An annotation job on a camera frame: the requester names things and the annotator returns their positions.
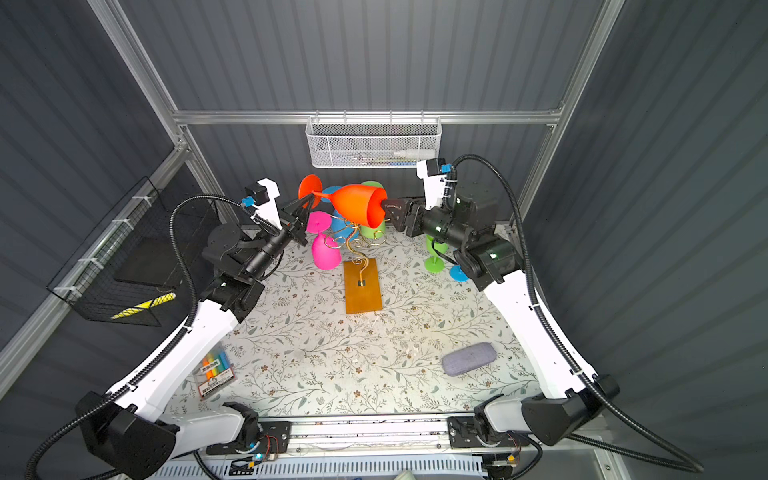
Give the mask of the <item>red wine glass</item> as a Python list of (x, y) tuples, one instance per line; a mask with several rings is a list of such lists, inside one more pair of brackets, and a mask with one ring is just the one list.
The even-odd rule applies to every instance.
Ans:
[(382, 203), (388, 195), (384, 188), (351, 184), (330, 194), (324, 193), (322, 188), (322, 182), (316, 175), (308, 175), (299, 184), (299, 198), (312, 194), (328, 200), (342, 217), (367, 228), (377, 228), (385, 221)]

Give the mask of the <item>pink wine glass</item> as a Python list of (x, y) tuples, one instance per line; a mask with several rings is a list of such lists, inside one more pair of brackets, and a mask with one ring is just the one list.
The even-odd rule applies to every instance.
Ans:
[(315, 234), (311, 253), (315, 266), (324, 271), (333, 270), (341, 263), (340, 247), (328, 234), (332, 217), (322, 211), (313, 211), (309, 215), (307, 232)]

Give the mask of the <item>green wine glass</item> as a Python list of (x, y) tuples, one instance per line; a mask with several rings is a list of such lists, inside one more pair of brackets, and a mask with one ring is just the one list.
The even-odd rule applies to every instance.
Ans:
[(429, 257), (424, 261), (426, 270), (433, 274), (440, 273), (445, 268), (445, 260), (442, 258), (442, 255), (448, 251), (449, 246), (445, 243), (437, 242), (432, 236), (427, 235), (426, 247), (429, 253)]
[[(383, 185), (380, 182), (373, 181), (373, 180), (365, 181), (365, 182), (363, 182), (363, 185), (373, 186), (373, 187), (377, 187), (377, 188), (382, 188), (383, 187)], [(360, 234), (364, 238), (366, 238), (368, 240), (376, 240), (376, 241), (381, 240), (381, 239), (383, 239), (385, 237), (385, 233), (386, 233), (386, 222), (385, 221), (383, 221), (376, 228), (370, 228), (370, 227), (366, 227), (366, 226), (363, 226), (363, 225), (360, 226)]]

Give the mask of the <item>blue wine glass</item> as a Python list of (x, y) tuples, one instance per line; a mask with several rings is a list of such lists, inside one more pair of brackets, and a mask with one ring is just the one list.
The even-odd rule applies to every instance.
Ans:
[(468, 275), (462, 270), (459, 265), (454, 265), (449, 271), (450, 277), (460, 283), (467, 282), (469, 280)]
[(344, 243), (347, 239), (354, 240), (359, 237), (359, 231), (352, 227), (351, 223), (334, 208), (330, 213), (331, 225), (326, 235), (337, 244)]

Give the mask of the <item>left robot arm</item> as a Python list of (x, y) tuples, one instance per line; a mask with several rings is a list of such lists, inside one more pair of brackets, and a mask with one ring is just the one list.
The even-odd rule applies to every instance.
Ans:
[(275, 223), (257, 215), (261, 230), (255, 238), (237, 224), (216, 227), (202, 251), (215, 276), (202, 292), (192, 292), (190, 314), (107, 393), (91, 392), (79, 401), (73, 423), (88, 451), (111, 466), (109, 477), (146, 479), (168, 460), (211, 445), (251, 454), (266, 442), (258, 414), (237, 402), (176, 419), (163, 413), (175, 390), (256, 306), (288, 244), (306, 244), (313, 199), (307, 194), (289, 203)]

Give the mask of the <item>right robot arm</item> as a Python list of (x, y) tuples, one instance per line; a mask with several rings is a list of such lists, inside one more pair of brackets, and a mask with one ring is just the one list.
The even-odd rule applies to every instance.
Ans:
[(616, 382), (596, 373), (547, 307), (534, 302), (527, 285), (530, 269), (520, 248), (495, 232), (495, 194), (480, 187), (461, 188), (454, 200), (439, 206), (414, 199), (383, 200), (380, 205), (397, 231), (409, 237), (426, 234), (448, 245), (454, 261), (498, 310), (533, 366), (540, 394), (523, 400), (499, 396), (482, 404), (475, 413), (481, 435), (519, 431), (552, 446), (604, 407), (580, 380), (581, 374), (596, 381), (608, 398), (618, 393)]

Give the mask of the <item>orange wooden rack base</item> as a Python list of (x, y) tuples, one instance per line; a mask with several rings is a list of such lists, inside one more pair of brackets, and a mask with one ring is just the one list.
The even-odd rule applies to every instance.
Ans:
[(345, 307), (348, 315), (380, 311), (383, 308), (377, 263), (343, 263)]

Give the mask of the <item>grey oblong case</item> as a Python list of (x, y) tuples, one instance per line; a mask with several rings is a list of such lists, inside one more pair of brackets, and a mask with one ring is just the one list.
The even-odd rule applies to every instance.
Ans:
[(493, 345), (480, 342), (445, 355), (441, 366), (446, 375), (457, 377), (491, 364), (496, 359), (497, 352)]

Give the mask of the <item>colourful marker pack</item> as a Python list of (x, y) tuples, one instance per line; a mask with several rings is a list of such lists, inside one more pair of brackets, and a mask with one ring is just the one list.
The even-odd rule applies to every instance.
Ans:
[(229, 357), (222, 348), (209, 351), (193, 370), (194, 383), (202, 399), (211, 397), (235, 378)]

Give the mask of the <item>white mesh wall basket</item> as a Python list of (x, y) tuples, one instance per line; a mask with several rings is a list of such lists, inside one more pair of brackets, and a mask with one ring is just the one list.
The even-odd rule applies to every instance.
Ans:
[(375, 117), (310, 118), (305, 127), (311, 163), (325, 169), (406, 169), (439, 156), (442, 123)]

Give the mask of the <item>aluminium frame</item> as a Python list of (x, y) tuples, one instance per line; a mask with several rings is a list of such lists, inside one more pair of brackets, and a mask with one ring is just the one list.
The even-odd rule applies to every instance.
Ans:
[(478, 131), (515, 191), (583, 84), (605, 1), (5, 1), (1, 340), (178, 143), (176, 191), (314, 171), (308, 122)]

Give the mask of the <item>front mounting rail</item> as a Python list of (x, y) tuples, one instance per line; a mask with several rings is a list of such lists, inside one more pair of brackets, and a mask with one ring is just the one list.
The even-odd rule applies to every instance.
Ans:
[(490, 470), (526, 479), (627, 479), (616, 454), (563, 440), (545, 446), (534, 436), (494, 434), (480, 440), (472, 418), (459, 413), (290, 417), (279, 453), (203, 453), (169, 461), (158, 479), (488, 479)]

